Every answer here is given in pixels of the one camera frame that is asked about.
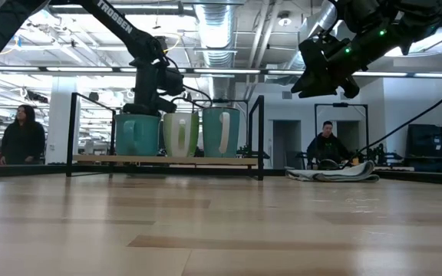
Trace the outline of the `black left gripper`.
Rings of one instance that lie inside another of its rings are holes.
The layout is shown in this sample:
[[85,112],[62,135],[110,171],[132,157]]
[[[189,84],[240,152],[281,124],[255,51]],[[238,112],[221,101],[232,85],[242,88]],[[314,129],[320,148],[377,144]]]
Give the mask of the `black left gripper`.
[[150,62],[136,57],[130,62],[136,68],[134,103],[126,103],[123,112],[129,114],[156,115],[157,109],[174,113],[177,105],[162,98],[163,94],[175,97],[185,91],[183,75],[168,63]]

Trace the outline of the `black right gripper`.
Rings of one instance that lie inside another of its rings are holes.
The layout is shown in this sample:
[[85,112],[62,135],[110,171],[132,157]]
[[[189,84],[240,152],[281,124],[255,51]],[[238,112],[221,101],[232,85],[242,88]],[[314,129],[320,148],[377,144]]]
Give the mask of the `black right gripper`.
[[335,85],[344,96],[353,99],[360,87],[353,73],[366,71],[368,65],[384,55],[384,25],[373,24],[359,30],[355,36],[342,40],[320,32],[317,39],[299,44],[306,69],[291,88],[299,98],[321,96],[321,85]]

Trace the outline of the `large teal mug teal handle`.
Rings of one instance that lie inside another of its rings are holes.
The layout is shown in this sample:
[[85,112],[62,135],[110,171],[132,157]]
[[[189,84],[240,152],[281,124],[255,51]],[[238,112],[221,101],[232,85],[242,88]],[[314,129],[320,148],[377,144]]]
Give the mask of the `large teal mug teal handle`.
[[118,156],[156,156],[159,151],[160,118],[143,114],[118,114],[116,154]]

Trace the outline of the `green mug white handle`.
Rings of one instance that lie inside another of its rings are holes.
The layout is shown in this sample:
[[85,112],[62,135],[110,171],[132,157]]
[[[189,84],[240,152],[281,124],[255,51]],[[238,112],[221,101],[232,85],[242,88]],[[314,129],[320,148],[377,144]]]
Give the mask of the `green mug white handle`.
[[163,139],[169,157],[193,157],[199,137],[198,113],[166,113]]

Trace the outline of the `teal mug white handle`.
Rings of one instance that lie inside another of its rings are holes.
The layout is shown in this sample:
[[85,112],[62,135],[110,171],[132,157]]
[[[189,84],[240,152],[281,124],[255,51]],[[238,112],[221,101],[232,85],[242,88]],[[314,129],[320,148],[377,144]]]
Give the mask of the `teal mug white handle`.
[[202,115],[205,157],[235,158],[241,112],[231,107],[210,107]]

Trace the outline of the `person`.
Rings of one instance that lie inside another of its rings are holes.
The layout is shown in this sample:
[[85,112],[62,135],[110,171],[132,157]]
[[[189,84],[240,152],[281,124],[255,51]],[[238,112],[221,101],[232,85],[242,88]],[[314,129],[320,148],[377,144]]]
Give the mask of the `person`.
[[308,167],[311,169],[339,169],[343,161],[349,161],[351,152],[332,132],[333,123],[325,121],[322,131],[307,148]]
[[5,129],[1,151],[2,165],[36,165],[45,147],[44,127],[36,120],[30,105],[18,107],[13,123]]

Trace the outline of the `grey folded cloth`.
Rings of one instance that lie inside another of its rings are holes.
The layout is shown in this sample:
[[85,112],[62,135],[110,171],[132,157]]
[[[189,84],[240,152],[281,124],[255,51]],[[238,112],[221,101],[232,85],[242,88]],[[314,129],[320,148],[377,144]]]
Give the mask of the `grey folded cloth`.
[[337,170],[296,170],[289,169],[285,175],[301,182],[377,182],[380,177],[374,174],[371,161]]

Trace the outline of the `white pillar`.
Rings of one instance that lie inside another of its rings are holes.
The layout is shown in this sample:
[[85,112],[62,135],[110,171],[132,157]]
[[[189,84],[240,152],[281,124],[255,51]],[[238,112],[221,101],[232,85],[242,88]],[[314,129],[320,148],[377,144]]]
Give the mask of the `white pillar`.
[[49,103],[45,162],[65,163],[68,148],[71,95],[77,91],[76,77],[53,77]]

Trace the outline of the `dark equipment cabinet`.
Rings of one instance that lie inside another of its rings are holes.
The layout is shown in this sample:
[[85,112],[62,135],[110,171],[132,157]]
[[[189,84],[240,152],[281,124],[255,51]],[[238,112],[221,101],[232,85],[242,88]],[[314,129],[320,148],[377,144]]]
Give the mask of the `dark equipment cabinet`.
[[404,164],[416,172],[442,173],[442,126],[409,125]]

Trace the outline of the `black background stand frame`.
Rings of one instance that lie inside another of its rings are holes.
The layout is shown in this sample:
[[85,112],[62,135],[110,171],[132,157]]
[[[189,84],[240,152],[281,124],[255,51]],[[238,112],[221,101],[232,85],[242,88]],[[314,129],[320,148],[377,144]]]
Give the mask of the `black background stand frame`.
[[368,105],[362,104],[362,103],[345,103],[345,102],[339,102],[339,103],[314,103],[314,133],[315,138],[318,136],[318,107],[332,107],[332,108],[348,108],[348,107],[362,107],[364,109],[364,113],[361,115],[365,118],[365,138],[366,138],[366,144],[363,149],[360,149],[361,151],[366,150],[370,146],[370,137],[369,137],[369,116],[368,116]]

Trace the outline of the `wooden shelf black frame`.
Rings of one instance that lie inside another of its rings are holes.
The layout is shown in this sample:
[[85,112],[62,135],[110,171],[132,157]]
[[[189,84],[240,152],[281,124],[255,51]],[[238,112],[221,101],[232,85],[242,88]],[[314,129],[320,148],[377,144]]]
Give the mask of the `wooden shelf black frame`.
[[110,153],[106,156],[74,155],[74,133],[77,119],[78,99],[83,98],[96,104],[82,94],[71,95],[71,111],[68,128],[67,158],[65,175],[75,173],[153,173],[219,176],[230,174],[248,176],[262,181],[264,170],[264,119],[265,98],[257,97],[248,115],[246,141],[248,151],[240,158],[218,157],[166,157],[166,156],[117,156],[115,154],[115,133],[111,131]]

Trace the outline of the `silver ceiling air duct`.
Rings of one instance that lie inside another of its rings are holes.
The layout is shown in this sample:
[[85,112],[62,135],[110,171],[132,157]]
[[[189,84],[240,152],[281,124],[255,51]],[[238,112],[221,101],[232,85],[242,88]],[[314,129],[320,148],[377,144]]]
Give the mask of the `silver ceiling air duct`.
[[233,30],[236,8],[232,5],[195,5],[199,36],[207,67],[233,67],[235,54]]

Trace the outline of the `black aluminium table frame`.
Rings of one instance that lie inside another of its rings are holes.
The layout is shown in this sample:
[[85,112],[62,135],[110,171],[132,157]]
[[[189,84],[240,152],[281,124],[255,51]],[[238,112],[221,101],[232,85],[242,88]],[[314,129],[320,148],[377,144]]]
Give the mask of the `black aluminium table frame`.
[[[0,166],[0,177],[9,176],[34,176],[46,174],[66,173],[66,165],[30,165],[30,166]],[[140,175],[158,176],[250,176],[257,179],[259,176],[267,178],[269,176],[284,176],[283,169],[234,169],[234,168],[176,168],[176,167],[139,167],[139,166],[72,166],[71,175],[79,173],[127,173]],[[376,170],[374,172],[382,179],[404,180],[410,182],[425,182],[442,185],[442,173],[438,172],[408,172],[394,170]]]

